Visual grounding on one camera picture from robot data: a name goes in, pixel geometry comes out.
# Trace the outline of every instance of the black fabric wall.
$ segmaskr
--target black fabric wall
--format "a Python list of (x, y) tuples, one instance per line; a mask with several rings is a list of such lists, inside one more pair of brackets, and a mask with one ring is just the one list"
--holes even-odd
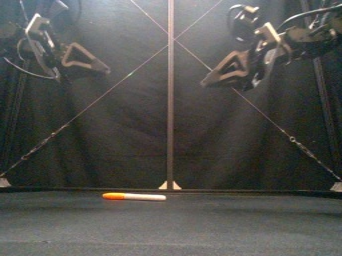
[[(83, 0), (73, 25), (63, 22), (79, 6), (65, 3), (59, 38), (79, 42), (112, 72), (67, 70), (72, 85), (28, 78), (8, 163), (112, 90), (7, 178), (15, 185), (158, 188), (167, 179), (168, 3)], [(246, 48), (227, 30), (234, 4), (259, 6), (260, 24), (275, 27), (300, 12), (296, 0), (175, 1), (175, 181), (184, 189), (329, 189), (331, 176), (234, 90), (199, 86), (203, 63), (214, 68)], [(31, 70), (40, 72), (35, 64)], [(333, 166), (311, 61), (276, 67), (271, 83), (242, 94)]]

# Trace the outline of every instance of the orange object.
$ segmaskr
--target orange object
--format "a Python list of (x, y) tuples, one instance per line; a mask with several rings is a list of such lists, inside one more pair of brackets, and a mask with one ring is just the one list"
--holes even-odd
[(108, 200), (124, 200), (124, 193), (105, 193), (101, 197)]
[(129, 193), (104, 193), (101, 197), (107, 200), (147, 200), (147, 201), (164, 201), (164, 195), (148, 194), (129, 194)]

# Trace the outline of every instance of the black cable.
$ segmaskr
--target black cable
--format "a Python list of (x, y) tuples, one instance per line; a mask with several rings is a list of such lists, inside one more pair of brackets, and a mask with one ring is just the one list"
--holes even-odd
[(342, 10), (342, 4), (330, 7), (330, 8), (323, 8), (323, 9), (318, 9), (318, 10), (313, 10), (300, 14), (294, 15), (292, 17), (290, 17), (278, 27), (276, 32), (279, 32), (279, 30), (282, 30), (282, 28), (284, 27), (284, 25), (287, 25), (287, 23), (292, 22), (294, 20), (302, 19), (307, 16), (313, 16), (315, 14), (321, 14), (321, 13), (327, 13), (327, 12), (338, 12), (339, 10)]
[(52, 76), (41, 76), (39, 74), (35, 74), (32, 72), (29, 72), (28, 70), (20, 68), (13, 62), (11, 62), (11, 60), (7, 58), (7, 57), (3, 57), (5, 62), (13, 67), (16, 68), (21, 73), (32, 76), (32, 77), (36, 77), (36, 78), (40, 78), (40, 79), (45, 79), (45, 80), (55, 80), (57, 77), (52, 77)]

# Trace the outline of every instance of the dark floor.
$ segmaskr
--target dark floor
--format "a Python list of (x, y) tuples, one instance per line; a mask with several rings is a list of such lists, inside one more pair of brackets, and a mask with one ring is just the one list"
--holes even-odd
[(101, 192), (0, 194), (0, 255), (342, 255), (342, 200)]

